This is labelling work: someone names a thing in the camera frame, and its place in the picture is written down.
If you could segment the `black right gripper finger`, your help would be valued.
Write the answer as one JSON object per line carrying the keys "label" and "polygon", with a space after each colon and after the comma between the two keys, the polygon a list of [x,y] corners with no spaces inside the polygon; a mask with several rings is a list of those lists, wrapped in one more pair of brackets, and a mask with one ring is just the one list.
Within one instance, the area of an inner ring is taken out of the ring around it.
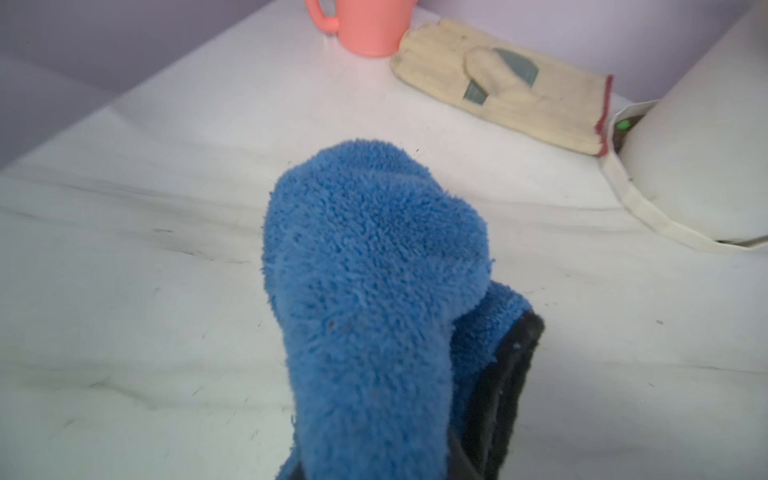
{"label": "black right gripper finger", "polygon": [[495,361],[482,371],[472,391],[463,432],[448,431],[449,480],[499,477],[509,453],[526,376],[544,329],[542,318],[527,311],[502,338]]}

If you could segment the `blue fluffy rag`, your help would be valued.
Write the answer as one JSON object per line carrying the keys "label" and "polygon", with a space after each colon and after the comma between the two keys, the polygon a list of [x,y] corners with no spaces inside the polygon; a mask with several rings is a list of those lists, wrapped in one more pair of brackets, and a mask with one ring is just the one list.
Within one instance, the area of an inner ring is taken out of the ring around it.
{"label": "blue fluffy rag", "polygon": [[492,280],[480,215],[403,150],[350,140],[277,181],[262,262],[295,402],[279,477],[448,479],[448,431],[535,312]]}

